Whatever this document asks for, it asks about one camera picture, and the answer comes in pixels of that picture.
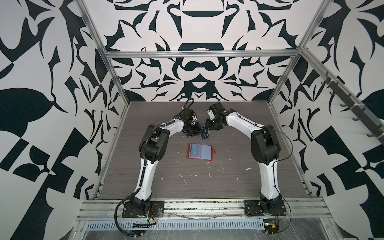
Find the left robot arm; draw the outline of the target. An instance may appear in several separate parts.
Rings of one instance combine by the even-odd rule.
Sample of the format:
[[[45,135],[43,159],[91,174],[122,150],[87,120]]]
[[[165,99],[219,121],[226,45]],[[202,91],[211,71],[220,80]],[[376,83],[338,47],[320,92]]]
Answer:
[[[152,183],[160,160],[165,156],[169,138],[177,133],[187,137],[200,134],[200,125],[196,113],[184,107],[182,111],[167,123],[150,124],[139,145],[141,169],[134,193],[129,198],[130,205],[141,215],[150,208]]]

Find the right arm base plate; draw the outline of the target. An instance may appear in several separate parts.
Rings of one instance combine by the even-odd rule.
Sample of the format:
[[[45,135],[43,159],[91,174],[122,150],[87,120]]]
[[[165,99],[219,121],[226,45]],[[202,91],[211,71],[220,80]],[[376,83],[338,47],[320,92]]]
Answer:
[[[245,200],[245,215],[248,217],[255,216],[285,216],[287,208],[284,201],[280,198],[272,200]]]

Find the right base electronics board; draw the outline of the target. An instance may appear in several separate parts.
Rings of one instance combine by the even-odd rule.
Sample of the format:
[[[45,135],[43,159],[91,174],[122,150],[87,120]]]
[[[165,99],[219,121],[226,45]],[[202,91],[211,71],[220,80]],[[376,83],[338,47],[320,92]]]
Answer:
[[[267,235],[275,235],[279,232],[280,224],[272,219],[264,219],[264,233]]]

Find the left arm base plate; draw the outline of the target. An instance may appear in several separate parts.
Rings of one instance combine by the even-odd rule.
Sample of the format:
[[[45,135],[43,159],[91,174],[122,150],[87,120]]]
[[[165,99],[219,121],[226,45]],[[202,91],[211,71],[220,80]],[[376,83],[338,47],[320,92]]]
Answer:
[[[127,201],[124,203],[123,218],[135,218],[149,216],[150,218],[159,217],[163,214],[165,207],[164,201]]]

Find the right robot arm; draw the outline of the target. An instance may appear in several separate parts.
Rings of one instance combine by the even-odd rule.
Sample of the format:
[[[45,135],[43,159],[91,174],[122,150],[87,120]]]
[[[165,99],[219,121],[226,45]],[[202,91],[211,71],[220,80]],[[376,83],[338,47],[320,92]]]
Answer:
[[[209,118],[202,126],[204,136],[211,131],[230,126],[245,134],[251,140],[251,154],[258,162],[261,173],[259,212],[269,214],[283,203],[277,180],[277,162],[281,146],[276,131],[271,125],[257,124],[233,109],[225,109],[221,103],[211,105]]]

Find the blue card stand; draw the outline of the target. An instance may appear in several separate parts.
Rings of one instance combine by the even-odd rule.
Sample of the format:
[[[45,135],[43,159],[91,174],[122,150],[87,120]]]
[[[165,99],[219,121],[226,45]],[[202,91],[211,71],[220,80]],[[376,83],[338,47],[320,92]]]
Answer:
[[[201,133],[201,137],[202,137],[203,140],[209,138],[210,130],[209,130],[209,128],[207,127],[206,123],[203,123],[203,124],[200,126],[200,133]]]

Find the wall hook rail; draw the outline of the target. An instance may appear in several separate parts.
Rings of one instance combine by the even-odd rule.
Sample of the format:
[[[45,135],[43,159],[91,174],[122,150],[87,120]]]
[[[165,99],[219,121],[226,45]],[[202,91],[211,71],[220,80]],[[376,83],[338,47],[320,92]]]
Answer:
[[[327,86],[332,90],[330,92],[329,111],[331,112],[332,101],[337,96],[342,101],[341,108],[352,111],[356,116],[353,121],[360,121],[371,132],[367,134],[367,137],[376,138],[383,145],[384,123],[341,80],[333,79],[329,72],[320,74],[320,76],[324,79],[322,86]]]

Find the aluminium front rail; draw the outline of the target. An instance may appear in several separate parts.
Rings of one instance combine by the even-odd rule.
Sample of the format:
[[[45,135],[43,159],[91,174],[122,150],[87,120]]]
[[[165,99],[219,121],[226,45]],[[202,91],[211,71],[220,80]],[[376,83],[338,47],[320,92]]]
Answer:
[[[169,199],[162,207],[150,210],[156,219],[245,218],[245,199]],[[118,200],[84,201],[77,220],[112,220]],[[286,198],[287,217],[330,218],[331,212],[322,198]]]

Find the red card holder wallet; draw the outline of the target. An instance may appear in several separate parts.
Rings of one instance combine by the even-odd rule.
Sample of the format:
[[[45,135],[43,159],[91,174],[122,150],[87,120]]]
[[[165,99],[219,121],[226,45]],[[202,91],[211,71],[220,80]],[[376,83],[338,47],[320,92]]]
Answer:
[[[189,144],[187,150],[187,159],[201,160],[201,161],[213,161],[213,157],[216,154],[213,146]]]

